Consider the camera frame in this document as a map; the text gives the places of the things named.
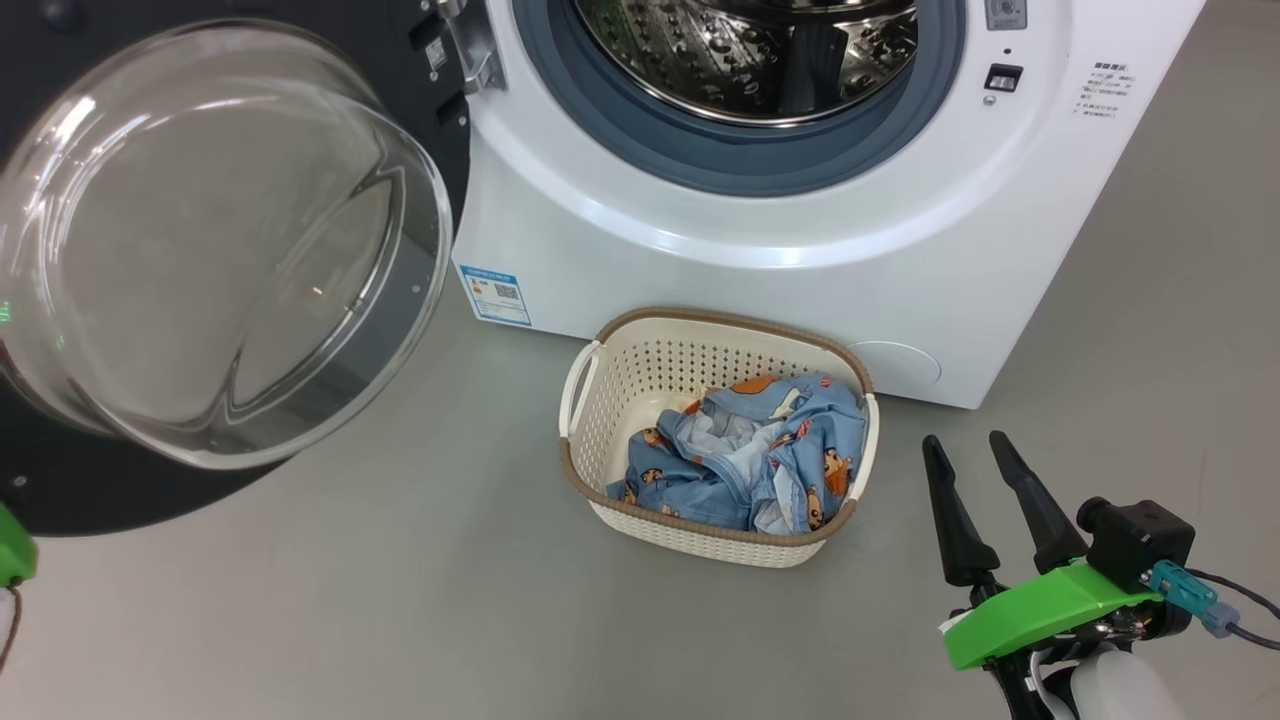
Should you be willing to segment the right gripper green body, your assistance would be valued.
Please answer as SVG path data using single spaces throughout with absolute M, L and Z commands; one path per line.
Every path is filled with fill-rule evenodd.
M 996 559 L 943 560 L 950 585 L 970 605 L 941 625 L 952 669 L 980 669 L 1012 720 L 1083 720 L 1083 664 L 1105 651 L 1183 633 L 1190 614 L 1148 591 L 1126 593 L 1078 560 L 1018 587 L 998 583 Z

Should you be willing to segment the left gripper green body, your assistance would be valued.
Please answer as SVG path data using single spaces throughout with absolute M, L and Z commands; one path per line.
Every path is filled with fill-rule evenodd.
M 38 546 L 15 514 L 0 503 L 0 588 L 18 585 L 36 577 Z

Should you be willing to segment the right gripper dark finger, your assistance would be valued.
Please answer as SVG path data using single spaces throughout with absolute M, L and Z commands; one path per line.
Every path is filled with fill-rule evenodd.
M 927 436 L 922 441 L 922 455 L 945 580 L 955 587 L 995 584 L 998 556 L 977 532 L 938 437 Z
M 1088 552 L 1088 543 L 1073 525 L 1065 511 L 1030 469 L 1027 461 L 1002 430 L 992 430 L 988 437 L 1000 475 L 1018 497 L 1028 530 L 1036 544 L 1033 561 L 1037 571 L 1046 575 L 1053 569 L 1069 566 Z

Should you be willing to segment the black round glass washer door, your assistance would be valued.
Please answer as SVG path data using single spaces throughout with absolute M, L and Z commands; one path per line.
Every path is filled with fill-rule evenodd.
M 448 0 L 0 0 L 0 507 L 96 536 L 352 421 L 445 286 Z

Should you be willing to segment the blue cartoon print garment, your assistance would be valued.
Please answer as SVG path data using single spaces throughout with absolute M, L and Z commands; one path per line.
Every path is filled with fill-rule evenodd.
M 861 400 L 824 373 L 759 375 L 713 389 L 667 430 L 690 462 L 727 484 L 745 528 L 808 536 L 833 521 L 863 457 Z
M 607 486 L 616 501 L 730 530 L 749 529 L 749 510 L 727 480 L 676 451 L 655 427 L 631 436 L 623 478 Z

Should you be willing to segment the white front-load washing machine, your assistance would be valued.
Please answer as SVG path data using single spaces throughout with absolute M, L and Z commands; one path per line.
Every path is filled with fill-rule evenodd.
M 468 100 L 452 258 L 457 272 L 517 278 L 532 327 L 508 327 L 586 340 L 663 305 L 794 325 L 847 350 L 891 341 L 942 370 L 902 397 L 974 409 L 1206 0 L 1028 0 L 1027 28 L 1004 32 L 987 29 L 983 0 L 966 0 L 961 65 L 927 127 L 855 179 L 781 197 L 691 190 L 620 160 L 541 82 L 513 0 L 486 4 L 508 87 Z M 1016 92 L 984 90 L 993 63 L 1024 68 Z

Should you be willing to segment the stainless steel washing machine drum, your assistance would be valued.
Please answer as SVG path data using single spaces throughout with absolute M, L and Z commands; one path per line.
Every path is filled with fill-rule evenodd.
M 800 126 L 865 102 L 910 65 L 915 0 L 572 0 L 652 96 L 709 120 Z

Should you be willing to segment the metal door hinge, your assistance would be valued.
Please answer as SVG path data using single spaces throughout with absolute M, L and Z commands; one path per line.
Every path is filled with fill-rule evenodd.
M 463 91 L 467 95 L 506 91 L 506 72 L 486 0 L 436 0 L 436 9 L 458 49 Z

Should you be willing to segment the round white filter cover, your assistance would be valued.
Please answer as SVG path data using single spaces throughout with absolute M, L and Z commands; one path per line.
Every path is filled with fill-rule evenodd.
M 887 395 L 918 395 L 942 374 L 933 356 L 911 345 L 872 340 L 850 345 L 849 350 L 861 360 L 876 388 Z

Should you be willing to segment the cream perforated laundry basket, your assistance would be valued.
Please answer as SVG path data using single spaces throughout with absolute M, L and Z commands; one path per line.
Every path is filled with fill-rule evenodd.
M 759 375 L 810 373 L 844 382 L 867 415 L 854 486 L 835 520 L 818 532 L 791 537 L 708 527 L 605 493 L 623 478 L 628 439 L 641 429 L 655 427 L 669 439 L 669 423 L 713 389 Z M 685 307 L 645 307 L 607 325 L 577 356 L 558 423 L 564 471 L 605 524 L 669 550 L 758 568 L 805 562 L 850 519 L 870 479 L 881 434 L 870 377 L 844 346 L 787 325 Z

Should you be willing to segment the blue energy label sticker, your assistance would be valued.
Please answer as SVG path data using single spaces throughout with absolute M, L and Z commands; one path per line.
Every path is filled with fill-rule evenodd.
M 476 316 L 485 322 L 531 328 L 529 306 L 515 275 L 458 265 Z

